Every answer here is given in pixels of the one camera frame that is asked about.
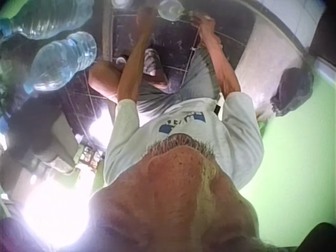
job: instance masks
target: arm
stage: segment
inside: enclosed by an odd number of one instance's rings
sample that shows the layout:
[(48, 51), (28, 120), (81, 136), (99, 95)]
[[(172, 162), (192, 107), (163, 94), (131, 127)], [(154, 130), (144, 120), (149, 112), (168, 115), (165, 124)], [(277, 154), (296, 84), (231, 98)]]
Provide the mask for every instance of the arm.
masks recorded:
[(130, 99), (134, 102), (138, 100), (143, 74), (144, 52), (151, 36), (153, 13), (148, 9), (138, 19), (141, 28), (140, 36), (122, 72), (118, 85), (118, 102), (124, 99)]
[(215, 35), (215, 21), (208, 16), (198, 14), (196, 23), (201, 43), (209, 52), (224, 98), (226, 99), (232, 92), (240, 92), (236, 74), (223, 53), (221, 40)]

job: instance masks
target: white tile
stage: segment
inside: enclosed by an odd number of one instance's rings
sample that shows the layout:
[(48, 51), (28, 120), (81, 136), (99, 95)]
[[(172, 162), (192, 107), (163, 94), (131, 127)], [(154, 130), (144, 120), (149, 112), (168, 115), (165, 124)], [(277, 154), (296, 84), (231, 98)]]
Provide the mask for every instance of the white tile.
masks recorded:
[(307, 0), (297, 0), (297, 1), (298, 1), (302, 6), (304, 6)]
[(304, 8), (313, 17), (314, 21), (318, 23), (326, 8), (326, 5), (322, 0), (307, 0)]
[(295, 33), (303, 6), (296, 0), (264, 0), (264, 5)]
[(315, 21), (312, 19), (309, 13), (304, 10), (301, 15), (301, 20), (296, 32), (296, 36), (305, 48), (311, 45), (316, 27), (317, 24)]

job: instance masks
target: person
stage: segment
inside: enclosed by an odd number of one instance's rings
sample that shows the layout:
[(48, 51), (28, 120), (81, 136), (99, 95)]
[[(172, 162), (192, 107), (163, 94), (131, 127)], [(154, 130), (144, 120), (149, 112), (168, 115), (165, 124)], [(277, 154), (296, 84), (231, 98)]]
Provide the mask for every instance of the person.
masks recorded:
[[(117, 99), (117, 112), (106, 187), (90, 201), (87, 230), (64, 251), (263, 251), (256, 212), (239, 193), (261, 164), (263, 143), (215, 21), (195, 16), (201, 44), (180, 91), (167, 94), (158, 61), (158, 74), (142, 78), (153, 27), (146, 13), (123, 71), (105, 62), (90, 71), (90, 85)], [(220, 92), (222, 121), (213, 112)], [(151, 120), (140, 127), (142, 114)]]

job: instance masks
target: plastic water bottle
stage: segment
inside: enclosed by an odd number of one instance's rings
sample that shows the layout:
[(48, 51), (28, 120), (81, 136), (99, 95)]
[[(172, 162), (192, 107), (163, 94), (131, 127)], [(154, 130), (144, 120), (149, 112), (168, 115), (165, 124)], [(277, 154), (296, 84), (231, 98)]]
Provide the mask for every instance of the plastic water bottle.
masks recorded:
[(88, 33), (80, 31), (64, 40), (53, 41), (38, 51), (24, 88), (28, 94), (34, 88), (39, 91), (57, 90), (76, 72), (89, 67), (96, 56), (97, 44)]
[(92, 16), (95, 0), (28, 0), (12, 19), (0, 19), (3, 37), (20, 33), (46, 39), (82, 26)]
[(161, 17), (169, 21), (177, 21), (184, 12), (183, 5), (178, 0), (164, 0), (158, 7)]

